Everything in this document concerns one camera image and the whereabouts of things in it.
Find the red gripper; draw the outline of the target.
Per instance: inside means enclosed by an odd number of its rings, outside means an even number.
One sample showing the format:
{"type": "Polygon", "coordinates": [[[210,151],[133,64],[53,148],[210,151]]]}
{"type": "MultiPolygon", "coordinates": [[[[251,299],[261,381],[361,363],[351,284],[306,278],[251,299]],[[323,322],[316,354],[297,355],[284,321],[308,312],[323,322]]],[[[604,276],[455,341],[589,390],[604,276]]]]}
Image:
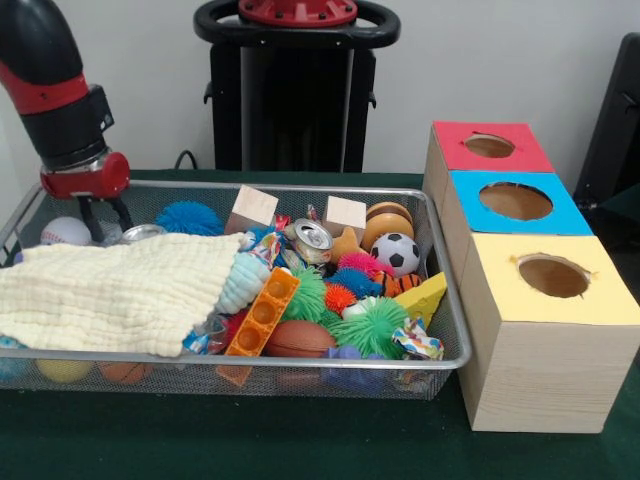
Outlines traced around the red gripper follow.
{"type": "Polygon", "coordinates": [[[58,199],[77,197],[82,221],[96,244],[104,241],[104,232],[92,211],[92,198],[111,199],[122,231],[133,227],[129,210],[118,197],[130,183],[130,166],[120,152],[109,151],[92,163],[67,170],[49,171],[42,168],[40,180],[43,188],[58,199]]]}

